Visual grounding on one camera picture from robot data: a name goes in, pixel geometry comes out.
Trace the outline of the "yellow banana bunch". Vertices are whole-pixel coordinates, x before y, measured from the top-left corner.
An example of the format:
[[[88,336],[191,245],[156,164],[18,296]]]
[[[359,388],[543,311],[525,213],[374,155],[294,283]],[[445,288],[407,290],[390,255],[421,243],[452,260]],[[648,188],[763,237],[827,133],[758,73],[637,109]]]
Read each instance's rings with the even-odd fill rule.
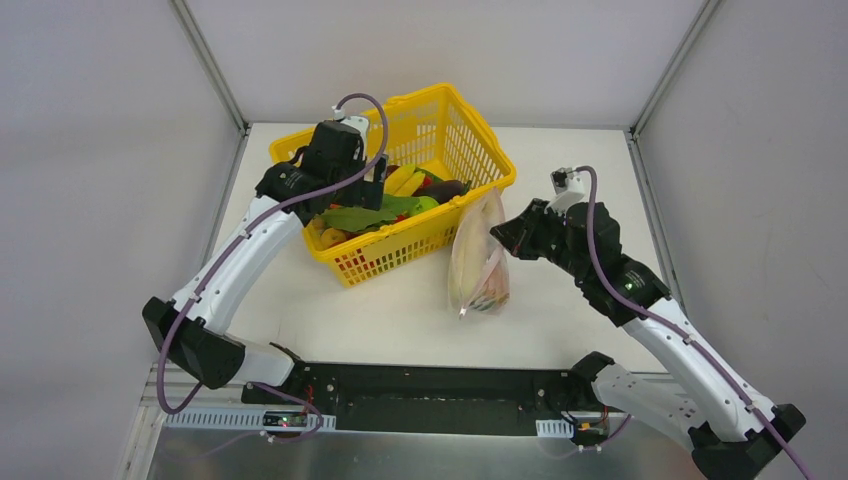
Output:
[[[386,178],[384,193],[395,197],[410,197],[426,179],[426,174],[415,165],[395,168]]]

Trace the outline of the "white radish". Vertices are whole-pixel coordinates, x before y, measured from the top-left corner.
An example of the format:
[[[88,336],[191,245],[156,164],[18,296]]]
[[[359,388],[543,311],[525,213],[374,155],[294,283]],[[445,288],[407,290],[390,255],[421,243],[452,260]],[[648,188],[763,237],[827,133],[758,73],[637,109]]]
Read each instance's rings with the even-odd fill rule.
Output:
[[[491,209],[479,204],[463,217],[454,240],[449,269],[449,293],[454,304],[464,303],[477,286],[490,253]]]

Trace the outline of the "clear zip top bag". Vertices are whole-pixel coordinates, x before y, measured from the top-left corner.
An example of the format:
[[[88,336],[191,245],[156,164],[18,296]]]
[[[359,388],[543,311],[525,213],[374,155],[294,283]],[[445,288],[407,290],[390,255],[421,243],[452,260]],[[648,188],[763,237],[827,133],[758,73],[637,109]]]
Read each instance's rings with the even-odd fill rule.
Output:
[[[497,315],[510,299],[506,252],[490,233],[505,221],[497,188],[469,205],[461,217],[448,269],[450,308],[460,319],[474,313]]]

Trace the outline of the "toy pineapple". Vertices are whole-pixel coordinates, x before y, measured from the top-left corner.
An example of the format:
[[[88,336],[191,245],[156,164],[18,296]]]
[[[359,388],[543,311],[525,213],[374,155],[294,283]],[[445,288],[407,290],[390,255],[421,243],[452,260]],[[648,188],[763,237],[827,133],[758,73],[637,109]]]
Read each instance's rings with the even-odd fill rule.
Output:
[[[498,265],[479,286],[472,290],[466,301],[466,309],[494,315],[500,312],[509,298],[509,271],[506,266]]]

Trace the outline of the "green apple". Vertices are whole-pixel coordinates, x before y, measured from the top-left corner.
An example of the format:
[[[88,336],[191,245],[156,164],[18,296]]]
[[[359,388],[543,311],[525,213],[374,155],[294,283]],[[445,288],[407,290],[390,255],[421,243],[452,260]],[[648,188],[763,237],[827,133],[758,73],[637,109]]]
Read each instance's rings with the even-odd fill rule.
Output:
[[[417,203],[411,210],[411,213],[413,215],[419,215],[431,209],[437,208],[440,205],[440,203],[436,199],[429,196],[420,196],[417,197],[416,200]]]

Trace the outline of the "purple eggplant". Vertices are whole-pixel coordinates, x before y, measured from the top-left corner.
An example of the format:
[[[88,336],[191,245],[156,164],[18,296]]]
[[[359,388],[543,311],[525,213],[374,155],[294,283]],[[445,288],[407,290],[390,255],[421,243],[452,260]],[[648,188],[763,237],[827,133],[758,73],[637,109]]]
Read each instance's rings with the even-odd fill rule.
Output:
[[[467,192],[466,185],[458,180],[445,180],[441,182],[431,183],[416,190],[414,197],[429,197],[437,201],[439,204],[444,204],[454,197],[462,196]]]

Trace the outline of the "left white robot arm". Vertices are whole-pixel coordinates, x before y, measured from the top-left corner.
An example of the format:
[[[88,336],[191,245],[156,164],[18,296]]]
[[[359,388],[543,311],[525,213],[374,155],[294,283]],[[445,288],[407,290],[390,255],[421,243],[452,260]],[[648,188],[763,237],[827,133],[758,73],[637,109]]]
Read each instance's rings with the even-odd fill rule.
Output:
[[[381,154],[368,180],[363,116],[325,120],[268,168],[235,230],[207,264],[169,299],[150,298],[142,318],[157,349],[202,386],[258,381],[281,404],[297,402],[305,378],[281,349],[241,340],[228,330],[255,281],[283,246],[332,204],[374,208],[382,199]]]

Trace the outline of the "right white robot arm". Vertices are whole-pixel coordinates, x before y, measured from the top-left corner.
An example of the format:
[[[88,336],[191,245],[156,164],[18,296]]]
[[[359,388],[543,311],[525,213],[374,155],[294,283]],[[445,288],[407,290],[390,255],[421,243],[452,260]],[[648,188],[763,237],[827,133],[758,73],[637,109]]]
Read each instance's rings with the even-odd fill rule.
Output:
[[[571,275],[589,305],[645,347],[685,391],[647,384],[600,352],[570,370],[569,400],[613,407],[686,449],[708,479],[755,479],[806,423],[736,373],[697,332],[668,287],[622,251],[620,225],[603,203],[566,210],[534,199],[491,235],[513,257],[545,259]]]

